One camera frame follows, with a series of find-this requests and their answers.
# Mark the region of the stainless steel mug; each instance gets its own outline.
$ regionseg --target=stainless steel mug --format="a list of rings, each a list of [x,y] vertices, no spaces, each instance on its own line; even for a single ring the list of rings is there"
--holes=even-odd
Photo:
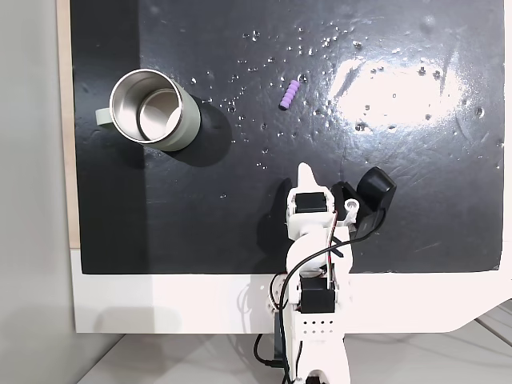
[[[132,142],[172,151],[195,139],[201,115],[175,81],[156,70],[134,70],[112,89],[109,108],[96,111],[96,123],[113,123]]]

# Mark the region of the gray wall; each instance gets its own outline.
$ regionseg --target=gray wall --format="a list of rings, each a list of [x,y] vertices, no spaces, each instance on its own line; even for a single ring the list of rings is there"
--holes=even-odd
[[[76,383],[118,340],[74,333],[54,0],[0,11],[0,382]]]

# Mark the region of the water droplet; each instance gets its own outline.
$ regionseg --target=water droplet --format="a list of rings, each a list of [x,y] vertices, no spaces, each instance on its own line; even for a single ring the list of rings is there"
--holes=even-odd
[[[364,122],[359,122],[355,125],[355,130],[357,132],[363,132],[366,129],[366,124]]]
[[[484,111],[483,107],[481,107],[481,106],[477,106],[474,109],[474,114],[476,115],[477,118],[481,118],[484,115],[484,113],[485,113],[485,111]]]

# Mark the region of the black surface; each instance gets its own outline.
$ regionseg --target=black surface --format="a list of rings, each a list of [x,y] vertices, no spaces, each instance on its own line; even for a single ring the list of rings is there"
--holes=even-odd
[[[320,185],[355,186],[372,166],[398,184],[380,233],[354,245],[353,272],[498,267],[502,2],[71,5],[84,273],[283,270],[286,195],[300,162]],[[202,131],[180,153],[95,125],[116,81],[139,67],[213,100],[199,103]],[[300,74],[307,83],[279,110]]]

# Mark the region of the purple object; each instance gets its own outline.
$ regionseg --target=purple object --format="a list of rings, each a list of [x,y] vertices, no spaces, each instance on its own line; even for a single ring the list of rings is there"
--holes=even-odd
[[[288,85],[288,89],[286,90],[285,95],[282,97],[282,100],[279,103],[279,105],[283,107],[285,110],[290,108],[291,101],[294,99],[299,86],[300,83],[297,80],[292,80]]]

